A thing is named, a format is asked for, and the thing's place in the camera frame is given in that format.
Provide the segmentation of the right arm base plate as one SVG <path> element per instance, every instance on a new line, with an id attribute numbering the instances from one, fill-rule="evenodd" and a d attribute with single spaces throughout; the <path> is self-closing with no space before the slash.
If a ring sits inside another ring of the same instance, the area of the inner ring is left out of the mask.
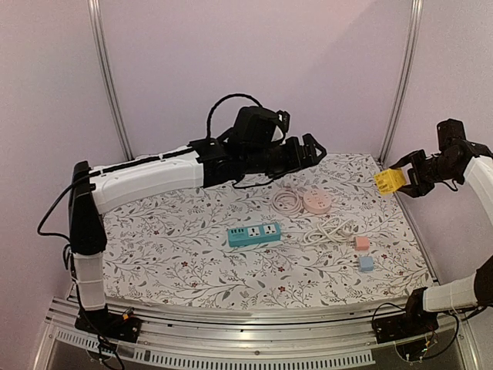
<path id="1" fill-rule="evenodd" d="M 399 341 L 436 331 L 439 328 L 438 314 L 436 312 L 424 312 L 415 316 L 406 313 L 396 314 L 373 319 L 371 326 L 378 344 Z"/>

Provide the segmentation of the teal power strip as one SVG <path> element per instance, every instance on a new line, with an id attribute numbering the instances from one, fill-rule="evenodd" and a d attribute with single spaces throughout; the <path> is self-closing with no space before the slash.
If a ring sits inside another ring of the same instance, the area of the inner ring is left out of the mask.
<path id="1" fill-rule="evenodd" d="M 230 247 L 247 247 L 279 241 L 280 239 L 281 230 L 278 223 L 236 227 L 227 230 L 227 241 Z"/>

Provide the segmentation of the right aluminium corner post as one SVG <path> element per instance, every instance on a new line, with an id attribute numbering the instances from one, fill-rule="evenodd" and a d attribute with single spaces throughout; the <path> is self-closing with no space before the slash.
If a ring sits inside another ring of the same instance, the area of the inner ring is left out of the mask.
<path id="1" fill-rule="evenodd" d="M 391 151 L 395 134 L 399 124 L 399 119 L 404 106 L 407 88 L 411 78 L 414 56 L 417 49 L 421 18 L 423 13 L 423 0 L 413 0 L 411 2 L 411 13 L 407 30 L 406 42 L 404 45 L 404 57 L 401 65 L 399 79 L 397 81 L 396 93 L 391 107 L 391 114 L 387 122 L 383 142 L 377 157 L 379 164 L 384 164 Z"/>

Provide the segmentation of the aluminium corner post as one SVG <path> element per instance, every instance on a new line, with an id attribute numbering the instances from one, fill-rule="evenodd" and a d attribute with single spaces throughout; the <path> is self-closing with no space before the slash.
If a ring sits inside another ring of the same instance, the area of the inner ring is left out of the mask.
<path id="1" fill-rule="evenodd" d="M 391 107 L 391 114 L 387 122 L 383 142 L 377 157 L 379 164 L 384 164 L 391 151 L 395 134 L 399 124 L 399 119 L 404 106 L 407 88 L 411 78 L 414 56 L 417 49 L 421 18 L 423 13 L 423 0 L 413 0 L 411 2 L 411 13 L 407 30 L 406 42 L 404 45 L 404 57 L 401 65 L 399 79 L 397 81 L 396 93 Z"/>
<path id="2" fill-rule="evenodd" d="M 109 104 L 110 114 L 116 129 L 116 134 L 126 160 L 133 160 L 134 154 L 130 144 L 127 129 L 124 123 L 122 111 L 119 104 L 119 97 L 112 75 L 109 53 L 106 45 L 106 37 L 102 20 L 100 1 L 88 0 L 89 19 L 92 27 L 92 34 L 96 47 L 96 55 L 99 61 L 99 68 L 102 75 L 102 82 L 106 91 L 106 98 Z"/>

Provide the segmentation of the yellow cube socket adapter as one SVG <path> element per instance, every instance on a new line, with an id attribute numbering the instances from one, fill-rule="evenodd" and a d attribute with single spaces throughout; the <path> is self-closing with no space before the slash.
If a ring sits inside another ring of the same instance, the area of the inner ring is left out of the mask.
<path id="1" fill-rule="evenodd" d="M 380 195 L 395 193 L 407 184 L 406 177 L 401 168 L 386 169 L 375 174 L 374 180 Z"/>

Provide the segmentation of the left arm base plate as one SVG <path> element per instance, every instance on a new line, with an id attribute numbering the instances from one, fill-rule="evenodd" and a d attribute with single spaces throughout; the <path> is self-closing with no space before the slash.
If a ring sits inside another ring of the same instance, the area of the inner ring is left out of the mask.
<path id="1" fill-rule="evenodd" d="M 134 308 L 112 313 L 108 307 L 96 311 L 79 309 L 75 328 L 104 338 L 137 343 L 143 321 L 134 315 Z"/>

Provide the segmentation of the blue charger cube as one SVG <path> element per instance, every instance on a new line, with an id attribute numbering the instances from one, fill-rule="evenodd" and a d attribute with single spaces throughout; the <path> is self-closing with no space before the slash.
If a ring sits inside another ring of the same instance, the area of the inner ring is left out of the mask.
<path id="1" fill-rule="evenodd" d="M 374 259 L 370 256 L 359 256 L 357 259 L 359 272 L 367 273 L 374 270 Z"/>

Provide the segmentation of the pink round power strip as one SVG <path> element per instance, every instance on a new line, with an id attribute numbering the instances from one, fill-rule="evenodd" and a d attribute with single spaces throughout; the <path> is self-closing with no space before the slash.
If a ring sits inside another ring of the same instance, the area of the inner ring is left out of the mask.
<path id="1" fill-rule="evenodd" d="M 302 197 L 304 209 L 311 214 L 327 214 L 332 204 L 332 196 L 323 189 L 311 189 Z"/>

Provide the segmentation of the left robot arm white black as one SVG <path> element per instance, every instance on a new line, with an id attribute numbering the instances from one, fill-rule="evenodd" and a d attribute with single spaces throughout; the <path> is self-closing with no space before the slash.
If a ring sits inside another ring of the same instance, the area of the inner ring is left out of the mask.
<path id="1" fill-rule="evenodd" d="M 288 136 L 290 115 L 261 106 L 240 108 L 232 127 L 172 152 L 91 168 L 77 163 L 69 197 L 69 239 L 84 320 L 99 335 L 114 328 L 107 312 L 102 259 L 103 216 L 124 204 L 173 190 L 207 188 L 263 174 L 277 180 L 316 166 L 326 149 L 309 134 Z"/>

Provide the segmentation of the pink charger cube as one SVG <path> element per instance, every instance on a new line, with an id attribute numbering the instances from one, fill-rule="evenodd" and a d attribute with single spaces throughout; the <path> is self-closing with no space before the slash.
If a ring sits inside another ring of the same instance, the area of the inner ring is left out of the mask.
<path id="1" fill-rule="evenodd" d="M 368 251 L 371 243 L 367 237 L 356 236 L 352 245 L 355 251 Z"/>

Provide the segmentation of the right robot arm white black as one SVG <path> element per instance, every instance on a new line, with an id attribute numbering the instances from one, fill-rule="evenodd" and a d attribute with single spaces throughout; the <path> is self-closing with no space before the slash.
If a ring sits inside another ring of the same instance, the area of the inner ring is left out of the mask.
<path id="1" fill-rule="evenodd" d="M 437 125 L 439 153 L 426 156 L 415 150 L 403 156 L 392 170 L 409 166 L 410 183 L 398 190 L 409 197 L 427 195 L 436 183 L 467 184 L 492 218 L 492 151 L 484 144 L 467 140 L 463 122 L 447 119 Z M 492 306 L 492 259 L 471 276 L 412 292 L 399 317 L 398 329 L 406 336 L 416 335 L 428 323 L 428 315 Z"/>

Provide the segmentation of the floral table mat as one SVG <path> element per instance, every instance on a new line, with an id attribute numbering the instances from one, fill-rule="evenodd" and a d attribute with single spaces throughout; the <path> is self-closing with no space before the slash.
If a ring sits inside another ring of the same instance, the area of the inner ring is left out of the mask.
<path id="1" fill-rule="evenodd" d="M 330 154 L 315 167 L 268 183 L 247 179 L 178 190 L 122 205 L 105 215 L 106 294 L 147 304 L 250 310 L 313 308 L 407 297 L 431 286 L 401 208 L 374 184 L 374 159 Z M 327 214 L 304 209 L 303 194 L 326 190 Z M 278 223 L 281 239 L 230 247 L 227 230 Z M 356 236 L 368 251 L 355 251 Z M 359 272 L 359 256 L 374 270 Z"/>

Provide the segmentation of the aluminium front rail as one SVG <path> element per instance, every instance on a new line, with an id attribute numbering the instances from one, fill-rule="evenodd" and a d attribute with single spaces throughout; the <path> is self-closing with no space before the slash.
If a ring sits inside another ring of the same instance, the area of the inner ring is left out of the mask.
<path id="1" fill-rule="evenodd" d="M 419 337 L 378 343 L 373 318 L 396 312 L 377 303 L 322 308 L 228 311 L 139 304 L 134 343 L 118 357 L 100 352 L 95 335 L 75 328 L 74 296 L 54 298 L 35 357 L 37 369 L 478 369 L 471 330 L 440 315 L 422 360 L 405 354 Z"/>

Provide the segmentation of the left aluminium corner post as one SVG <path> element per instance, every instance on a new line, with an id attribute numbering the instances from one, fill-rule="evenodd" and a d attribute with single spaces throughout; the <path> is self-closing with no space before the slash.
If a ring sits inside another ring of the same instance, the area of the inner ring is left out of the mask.
<path id="1" fill-rule="evenodd" d="M 102 75 L 102 82 L 106 91 L 106 98 L 109 104 L 110 114 L 116 129 L 116 134 L 126 160 L 133 160 L 134 154 L 130 144 L 127 129 L 124 123 L 122 111 L 119 104 L 119 97 L 112 75 L 109 53 L 106 45 L 106 37 L 102 20 L 100 1 L 88 0 L 89 19 L 92 27 L 92 34 L 96 47 L 96 55 L 99 61 L 99 68 Z"/>

